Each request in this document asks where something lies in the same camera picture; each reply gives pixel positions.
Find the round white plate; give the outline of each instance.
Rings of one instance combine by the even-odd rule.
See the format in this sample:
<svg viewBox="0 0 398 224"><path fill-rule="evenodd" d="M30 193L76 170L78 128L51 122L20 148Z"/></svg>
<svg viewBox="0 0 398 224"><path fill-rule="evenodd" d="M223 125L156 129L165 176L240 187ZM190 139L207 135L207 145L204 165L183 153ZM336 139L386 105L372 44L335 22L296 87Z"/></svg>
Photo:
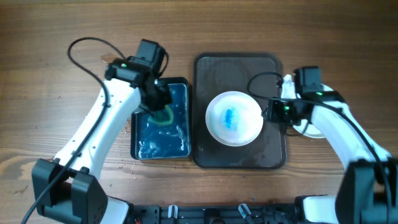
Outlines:
<svg viewBox="0 0 398 224"><path fill-rule="evenodd" d="M323 85L323 91L333 91L332 88L328 87L327 85ZM307 120L302 119L301 120L301 125L293 125L293 128L299 132L302 133L304 131L305 125L307 125ZM325 136L312 124L308 125L307 130L303 133L306 137L310 138L324 138Z"/></svg>
<svg viewBox="0 0 398 224"><path fill-rule="evenodd" d="M245 93L228 91L216 96L206 110L210 134L227 146L244 146L260 134L264 122L258 103Z"/></svg>

